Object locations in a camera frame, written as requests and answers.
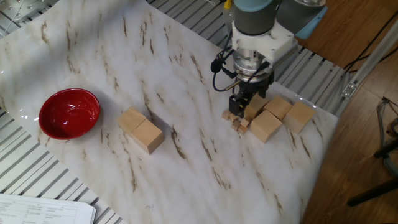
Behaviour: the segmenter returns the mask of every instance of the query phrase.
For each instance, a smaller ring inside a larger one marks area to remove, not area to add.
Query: wooden cube
[[[147,119],[132,132],[132,138],[148,154],[164,141],[163,132]]]
[[[251,118],[243,118],[241,121],[241,126],[247,128],[251,121],[252,121]]]
[[[249,128],[240,125],[238,128],[238,132],[241,134],[244,134],[244,133],[246,133],[246,131],[248,131],[248,129]]]
[[[298,101],[289,110],[289,112],[287,112],[282,123],[290,130],[298,134],[314,115],[315,110],[305,105],[303,102]]]
[[[229,115],[229,119],[230,119],[232,122],[235,122],[235,121],[238,120],[238,117],[237,117],[235,114],[230,114],[230,115]]]
[[[264,99],[261,96],[259,96],[259,94],[255,94],[253,96],[253,98],[251,99],[250,103],[246,106],[246,108],[244,109],[244,116],[246,118],[251,118],[254,119],[256,118],[256,116],[258,116],[264,105],[266,105],[268,103],[268,99]]]
[[[293,105],[285,101],[282,97],[274,96],[264,108],[277,117],[279,121],[282,121],[292,106]]]
[[[229,112],[229,110],[224,110],[223,115],[221,116],[224,120],[229,120],[229,116],[230,116],[231,112]]]
[[[265,110],[257,118],[255,118],[250,125],[250,131],[255,135],[262,143],[272,137],[276,133],[278,128],[282,125],[271,112]]]
[[[118,118],[118,124],[126,134],[132,137],[132,132],[146,119],[138,110],[130,107]]]
[[[232,123],[232,129],[233,129],[234,131],[237,131],[240,125],[241,125],[241,123],[240,123],[239,121],[234,121],[234,122]]]

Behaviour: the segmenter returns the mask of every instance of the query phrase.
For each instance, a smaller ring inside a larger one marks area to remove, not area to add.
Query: black cable
[[[250,76],[250,78],[248,79],[248,83],[261,71],[266,69],[269,66],[269,62],[265,61],[263,62],[259,68]]]
[[[386,109],[386,105],[390,105],[392,109],[393,109],[392,105],[397,106],[395,103],[391,102],[389,99],[385,97],[382,98],[382,101],[377,106],[377,119],[379,121],[381,149],[386,145],[386,140],[384,137],[384,126],[383,126],[383,116],[384,116],[384,110]],[[386,169],[390,172],[390,174],[393,175],[394,177],[398,177],[398,167],[391,161],[389,153],[384,156],[383,162]]]
[[[397,128],[398,128],[398,118],[396,118],[395,120],[393,120],[393,121],[388,125],[388,129],[387,129],[386,133],[387,133],[388,135],[390,135],[392,138],[398,138]]]
[[[365,47],[365,49],[362,51],[362,53],[354,60],[351,62],[351,65],[348,65],[348,68],[345,70],[345,73],[350,71],[352,67],[355,65],[356,62],[360,61],[360,58],[365,52],[370,48],[370,46],[376,41],[376,39],[380,36],[380,34],[384,31],[384,29],[390,24],[390,22],[395,18],[395,16],[398,15],[398,11],[394,13],[394,15],[391,16],[391,18],[384,24],[384,26],[380,29],[380,31],[376,34],[376,36],[373,38],[372,41],[368,44],[368,46]]]
[[[214,73],[214,75],[213,75],[213,88],[214,88],[214,90],[216,90],[217,92],[228,91],[226,88],[220,90],[220,89],[218,89],[218,88],[216,87],[216,76],[217,76],[217,73]]]
[[[391,55],[393,55],[395,52],[397,52],[397,50],[398,50],[398,47],[396,47],[394,50],[392,50],[390,53],[388,53],[386,56],[384,56],[381,60],[380,60],[380,62],[382,62],[382,61],[384,61],[385,59],[387,59],[387,58],[389,58]],[[365,56],[365,57],[363,57],[363,58],[360,58],[358,61],[360,61],[360,60],[364,60],[364,59],[366,59],[366,58],[368,58],[370,55],[367,55],[367,56]],[[352,71],[349,71],[350,73],[352,73],[352,72],[357,72],[358,71],[358,69],[357,70],[352,70]]]
[[[228,47],[228,43],[231,40],[231,38],[232,38],[232,30],[231,30],[231,32],[229,32],[228,39],[226,39],[226,43],[225,43],[225,46],[224,46],[224,49],[223,49],[223,56],[224,56],[224,53],[226,52],[226,49]]]
[[[230,52],[225,56],[224,61],[225,61],[234,51],[235,51],[235,50],[230,51]]]

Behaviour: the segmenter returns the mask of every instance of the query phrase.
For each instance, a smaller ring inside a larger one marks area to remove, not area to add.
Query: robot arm
[[[234,0],[232,38],[229,37],[231,49],[226,45],[211,66],[215,77],[223,69],[229,77],[236,79],[226,89],[215,87],[215,90],[225,91],[239,85],[239,93],[229,98],[230,112],[242,117],[256,93],[266,97],[268,86],[274,82],[275,67],[298,51],[294,36],[302,39],[310,36],[327,12],[325,1]],[[234,58],[235,72],[222,66],[230,55]]]

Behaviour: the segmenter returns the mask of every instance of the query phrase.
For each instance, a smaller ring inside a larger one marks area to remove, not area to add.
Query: black stand
[[[388,145],[384,146],[382,149],[378,150],[373,156],[376,158],[384,157],[387,153],[398,148],[398,139],[393,140]],[[367,192],[363,192],[355,197],[348,200],[347,205],[350,207],[357,206],[363,202],[374,199],[378,196],[384,195],[392,190],[398,189],[398,178],[394,178],[386,183],[378,185]]]
[[[378,185],[377,187],[368,190],[367,192],[363,192],[355,197],[350,198],[347,202],[347,205],[350,207],[357,206],[395,189],[398,189],[398,178],[394,178],[384,184]]]
[[[380,158],[397,148],[398,148],[398,138],[390,142],[388,145],[384,146],[382,149],[378,150],[373,156],[376,158]]]

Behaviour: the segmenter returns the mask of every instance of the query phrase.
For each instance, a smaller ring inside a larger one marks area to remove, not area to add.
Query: white marble sheet
[[[128,223],[299,223],[337,118],[314,107],[300,135],[239,135],[221,119],[231,93],[211,86],[219,51],[143,0],[63,0],[0,41],[0,106]],[[40,107],[70,87],[92,91],[101,118],[50,139]],[[303,100],[277,83],[267,94]],[[130,106],[165,134],[151,156],[117,126]]]

